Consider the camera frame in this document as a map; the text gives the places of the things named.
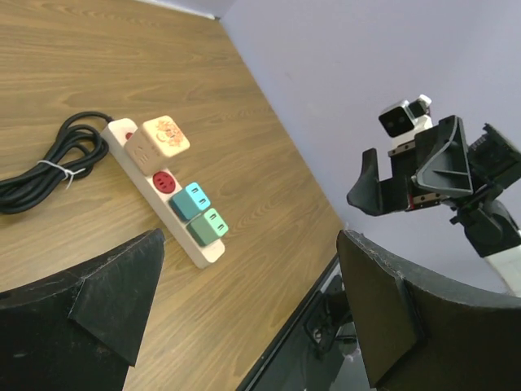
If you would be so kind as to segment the teal blue USB charger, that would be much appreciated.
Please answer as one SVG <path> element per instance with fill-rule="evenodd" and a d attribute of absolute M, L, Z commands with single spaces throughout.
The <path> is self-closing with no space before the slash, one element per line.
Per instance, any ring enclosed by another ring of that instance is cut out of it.
<path fill-rule="evenodd" d="M 169 206 L 182 222 L 189 222 L 211 206 L 211 201 L 197 182 L 174 194 Z"/>

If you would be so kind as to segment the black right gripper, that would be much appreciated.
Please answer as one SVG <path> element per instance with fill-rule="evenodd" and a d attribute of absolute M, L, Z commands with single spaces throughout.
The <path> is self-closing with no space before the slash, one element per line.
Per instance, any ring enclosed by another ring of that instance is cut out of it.
<path fill-rule="evenodd" d="M 347 202 L 370 216 L 430 208 L 453 208 L 483 193 L 500 193 L 520 179 L 520 150 L 490 124 L 474 143 L 466 142 L 462 118 L 430 123 L 389 123 L 393 138 L 406 136 L 388 156 L 392 176 L 379 179 L 375 148 L 362 153 L 361 174 Z"/>

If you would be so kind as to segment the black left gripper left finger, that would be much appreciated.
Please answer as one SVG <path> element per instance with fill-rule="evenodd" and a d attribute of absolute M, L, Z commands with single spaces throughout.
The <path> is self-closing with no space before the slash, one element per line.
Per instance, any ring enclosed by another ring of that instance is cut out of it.
<path fill-rule="evenodd" d="M 3 390 L 121 390 L 164 262 L 162 230 L 1 294 Z"/>

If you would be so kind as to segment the green USB charger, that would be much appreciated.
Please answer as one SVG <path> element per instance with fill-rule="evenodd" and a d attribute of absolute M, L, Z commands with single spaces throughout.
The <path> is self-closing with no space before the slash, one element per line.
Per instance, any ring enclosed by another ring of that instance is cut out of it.
<path fill-rule="evenodd" d="M 229 227 L 222 216 L 210 208 L 189 222 L 186 229 L 199 246 L 205 247 L 219 240 Z"/>

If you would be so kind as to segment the white power strip red sockets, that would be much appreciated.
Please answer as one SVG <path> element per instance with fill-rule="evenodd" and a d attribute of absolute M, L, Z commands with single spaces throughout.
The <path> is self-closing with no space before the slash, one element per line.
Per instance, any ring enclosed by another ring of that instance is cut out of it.
<path fill-rule="evenodd" d="M 168 169 L 171 161 L 165 168 L 151 176 L 145 176 L 131 160 L 124 149 L 124 145 L 139 126 L 129 118 L 111 121 L 102 132 L 102 137 L 107 142 L 110 152 L 118 164 L 175 240 L 182 246 L 188 257 L 198 268 L 204 269 L 214 264 L 225 253 L 225 245 L 221 241 L 222 237 L 208 246 L 199 246 L 186 229 L 188 223 L 193 219 L 189 222 L 182 222 L 172 211 L 169 206 L 170 198 L 188 184 L 183 186 Z"/>

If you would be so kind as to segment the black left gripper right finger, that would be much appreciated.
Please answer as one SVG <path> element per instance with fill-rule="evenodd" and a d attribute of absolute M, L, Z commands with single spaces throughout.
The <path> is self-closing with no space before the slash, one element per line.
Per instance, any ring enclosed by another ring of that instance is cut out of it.
<path fill-rule="evenodd" d="M 337 252 L 378 390 L 517 390 L 520 300 L 440 275 L 341 231 Z"/>

